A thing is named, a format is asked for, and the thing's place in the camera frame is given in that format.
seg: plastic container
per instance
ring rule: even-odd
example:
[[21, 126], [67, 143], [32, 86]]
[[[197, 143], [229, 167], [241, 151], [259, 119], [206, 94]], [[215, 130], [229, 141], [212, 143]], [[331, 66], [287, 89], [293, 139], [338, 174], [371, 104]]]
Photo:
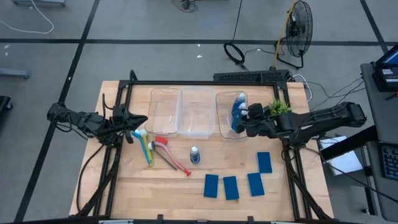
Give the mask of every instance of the plastic container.
[[150, 92], [147, 132], [165, 137], [177, 136], [177, 103], [180, 90], [154, 88]]
[[243, 93], [248, 105], [248, 95], [243, 91], [230, 91], [216, 95], [216, 106], [220, 136], [223, 141], [242, 141], [247, 138], [246, 132], [236, 133], [232, 128], [232, 107], [238, 96]]
[[177, 132], [186, 138], [207, 139], [214, 133], [216, 98], [210, 87], [181, 87]]

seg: blue rectangle block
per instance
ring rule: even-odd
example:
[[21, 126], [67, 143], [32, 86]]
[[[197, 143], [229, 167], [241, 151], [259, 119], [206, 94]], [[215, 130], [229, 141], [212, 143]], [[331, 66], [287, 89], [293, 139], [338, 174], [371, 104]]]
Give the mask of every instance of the blue rectangle block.
[[248, 181], [252, 197], [265, 194], [260, 173], [248, 174]]
[[257, 152], [257, 160], [259, 163], [259, 172], [262, 174], [272, 173], [271, 157], [269, 152]]
[[206, 174], [205, 177], [205, 193], [203, 196], [217, 198], [218, 191], [218, 175]]
[[224, 177], [225, 197], [227, 200], [239, 199], [238, 184], [236, 177]]

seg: green plant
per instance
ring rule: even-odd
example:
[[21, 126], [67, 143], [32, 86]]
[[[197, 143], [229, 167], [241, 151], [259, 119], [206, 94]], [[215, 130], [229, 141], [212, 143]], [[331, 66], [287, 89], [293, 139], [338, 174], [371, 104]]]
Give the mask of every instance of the green plant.
[[283, 112], [291, 111], [292, 109], [284, 101], [274, 100], [272, 103], [268, 104], [271, 115], [278, 115]]

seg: computer screen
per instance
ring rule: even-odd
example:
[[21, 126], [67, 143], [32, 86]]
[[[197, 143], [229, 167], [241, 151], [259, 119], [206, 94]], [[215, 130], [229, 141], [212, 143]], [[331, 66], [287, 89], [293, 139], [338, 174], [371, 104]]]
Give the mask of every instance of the computer screen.
[[391, 54], [390, 57], [386, 58], [383, 63], [385, 64], [398, 64], [398, 50]]

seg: wooden table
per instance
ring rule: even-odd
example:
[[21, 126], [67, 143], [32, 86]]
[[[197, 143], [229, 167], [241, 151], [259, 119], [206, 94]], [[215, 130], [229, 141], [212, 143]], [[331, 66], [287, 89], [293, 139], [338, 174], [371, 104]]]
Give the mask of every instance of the wooden table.
[[[157, 87], [166, 86], [134, 85], [130, 112], [147, 115], [150, 91]], [[245, 91], [248, 94], [249, 104], [266, 105], [274, 99], [273, 88], [267, 86], [212, 87], [215, 93]], [[307, 112], [307, 99], [302, 83], [288, 83], [288, 87], [292, 110], [296, 113]], [[117, 90], [118, 82], [103, 82], [99, 95], [105, 93], [106, 104], [113, 105]], [[98, 98], [96, 111], [102, 113], [101, 97]], [[253, 216], [256, 221], [293, 221], [285, 163], [280, 157], [281, 142], [267, 137], [223, 142], [218, 132], [216, 126], [215, 133], [207, 140], [169, 138], [169, 149], [180, 163], [192, 171], [190, 177], [186, 177], [181, 171], [172, 170], [157, 154], [154, 154], [155, 166], [149, 167], [139, 142], [135, 141], [134, 144], [124, 142], [111, 218], [156, 219], [158, 214], [163, 214], [166, 220], [247, 220], [248, 216]], [[198, 146], [200, 149], [199, 165], [190, 162], [189, 150], [192, 146]], [[307, 146], [317, 149], [315, 142], [310, 142]], [[83, 164], [99, 147], [100, 144], [96, 139], [88, 141]], [[259, 151], [270, 152], [273, 173], [261, 175], [265, 196], [251, 197], [246, 175], [258, 172], [256, 153]], [[90, 199], [98, 186], [104, 152], [103, 149], [88, 164], [83, 174], [81, 206]], [[324, 211], [332, 217], [333, 212], [320, 158], [305, 150], [301, 151], [301, 155], [307, 189]], [[205, 174], [219, 175], [218, 198], [203, 196]], [[240, 196], [238, 201], [225, 200], [222, 178], [231, 175], [235, 175], [238, 180]], [[104, 212], [107, 194], [108, 191], [105, 190], [100, 213]], [[300, 216], [303, 217], [301, 194], [298, 196]], [[71, 214], [76, 213], [75, 199], [76, 194]]]

